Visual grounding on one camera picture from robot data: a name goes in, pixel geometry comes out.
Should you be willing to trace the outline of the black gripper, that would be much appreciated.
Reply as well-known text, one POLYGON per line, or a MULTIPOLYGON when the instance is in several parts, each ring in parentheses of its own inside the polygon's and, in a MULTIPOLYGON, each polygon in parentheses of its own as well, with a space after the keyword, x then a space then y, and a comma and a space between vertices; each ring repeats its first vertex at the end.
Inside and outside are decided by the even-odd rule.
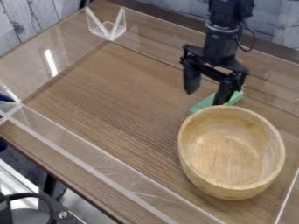
POLYGON ((226 29, 207 23, 203 47, 186 44, 181 63, 183 67, 185 91, 191 95, 201 87, 202 75, 219 83, 214 105, 223 105, 242 89, 249 69, 237 60, 242 29, 226 29))

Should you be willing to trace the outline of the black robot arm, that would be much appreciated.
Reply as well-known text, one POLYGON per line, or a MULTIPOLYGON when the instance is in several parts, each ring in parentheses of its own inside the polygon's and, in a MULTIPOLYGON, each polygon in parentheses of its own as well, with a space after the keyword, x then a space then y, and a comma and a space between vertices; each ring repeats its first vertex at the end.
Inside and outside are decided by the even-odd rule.
POLYGON ((241 44, 246 20, 253 17, 254 0, 209 0, 210 18, 206 22, 203 47, 183 45, 181 63, 183 67, 183 87, 193 94, 201 87, 202 76, 219 83, 219 90, 211 97, 211 105, 230 102, 233 95, 242 91, 250 70, 238 61, 238 49, 250 52, 241 44))

